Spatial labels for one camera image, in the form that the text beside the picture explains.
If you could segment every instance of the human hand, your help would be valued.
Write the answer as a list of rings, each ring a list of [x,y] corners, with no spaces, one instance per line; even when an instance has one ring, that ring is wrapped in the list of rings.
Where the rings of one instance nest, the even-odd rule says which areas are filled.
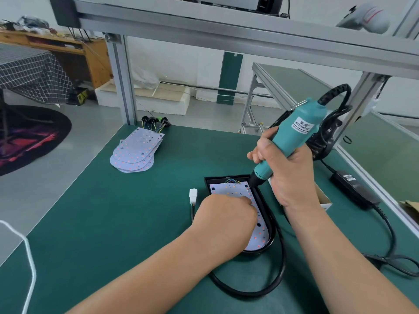
[[[278,127],[266,130],[257,147],[247,154],[256,164],[266,160],[273,171],[272,190],[277,200],[286,208],[304,208],[320,205],[316,193],[313,173],[313,156],[305,144],[286,158],[281,150],[268,138]]]
[[[257,211],[249,198],[212,194],[199,206],[190,231],[209,250],[216,267],[246,248],[256,220]]]

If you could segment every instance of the round black rug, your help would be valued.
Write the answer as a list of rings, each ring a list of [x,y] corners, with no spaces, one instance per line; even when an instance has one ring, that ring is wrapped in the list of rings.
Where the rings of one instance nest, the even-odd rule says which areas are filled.
[[[4,149],[0,110],[0,176],[32,163],[55,149],[71,130],[71,121],[56,110],[34,106],[7,106],[8,142]],[[32,118],[51,123],[32,121]]]

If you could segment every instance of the screwdriver label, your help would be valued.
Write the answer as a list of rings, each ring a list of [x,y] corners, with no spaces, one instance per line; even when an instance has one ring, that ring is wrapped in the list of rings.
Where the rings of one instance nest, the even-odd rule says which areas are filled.
[[[300,117],[297,117],[297,119],[295,120],[295,122],[291,125],[291,127],[302,133],[302,134],[307,134],[310,132],[311,128],[314,126],[314,124],[312,123],[308,123],[304,120],[302,120]]]

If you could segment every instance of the white circuit board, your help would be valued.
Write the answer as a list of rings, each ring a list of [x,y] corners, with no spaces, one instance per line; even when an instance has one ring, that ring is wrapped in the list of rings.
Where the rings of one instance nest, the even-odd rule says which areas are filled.
[[[246,196],[251,199],[252,205],[258,211],[258,222],[253,230],[252,237],[250,238],[249,244],[245,250],[255,251],[263,248],[269,240],[269,232],[266,228],[264,219],[262,218],[261,212],[258,205],[253,197],[253,193],[249,188],[247,182],[238,183],[222,183],[222,184],[210,184],[209,185],[212,194],[223,194],[233,197]]]

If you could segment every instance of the person's right arm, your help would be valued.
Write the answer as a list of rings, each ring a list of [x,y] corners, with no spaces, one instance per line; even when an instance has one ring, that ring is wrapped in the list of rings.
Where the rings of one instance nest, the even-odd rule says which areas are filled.
[[[304,145],[289,158],[264,133],[248,158],[266,159],[272,190],[284,206],[322,297],[331,313],[419,313],[416,306],[377,270],[333,223],[317,198],[313,161]]]

